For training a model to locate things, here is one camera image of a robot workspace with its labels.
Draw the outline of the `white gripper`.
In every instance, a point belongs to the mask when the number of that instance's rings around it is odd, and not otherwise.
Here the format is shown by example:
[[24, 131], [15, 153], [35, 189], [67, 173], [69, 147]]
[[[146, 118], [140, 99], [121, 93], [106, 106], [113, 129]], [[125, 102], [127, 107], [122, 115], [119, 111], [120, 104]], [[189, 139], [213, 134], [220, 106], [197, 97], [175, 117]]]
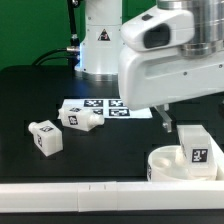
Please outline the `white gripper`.
[[124, 104], [154, 107], [224, 91], [224, 7], [153, 7], [124, 23], [118, 86]]

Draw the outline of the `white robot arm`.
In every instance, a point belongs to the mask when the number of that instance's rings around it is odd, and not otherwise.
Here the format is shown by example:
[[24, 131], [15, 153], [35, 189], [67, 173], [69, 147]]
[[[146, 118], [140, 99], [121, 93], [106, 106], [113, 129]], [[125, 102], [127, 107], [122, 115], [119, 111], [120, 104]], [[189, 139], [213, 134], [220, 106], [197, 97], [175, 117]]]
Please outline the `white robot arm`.
[[154, 107], [169, 126], [171, 103], [224, 91], [224, 0], [156, 0], [127, 22], [122, 0], [84, 2], [77, 70], [116, 77], [128, 108]]

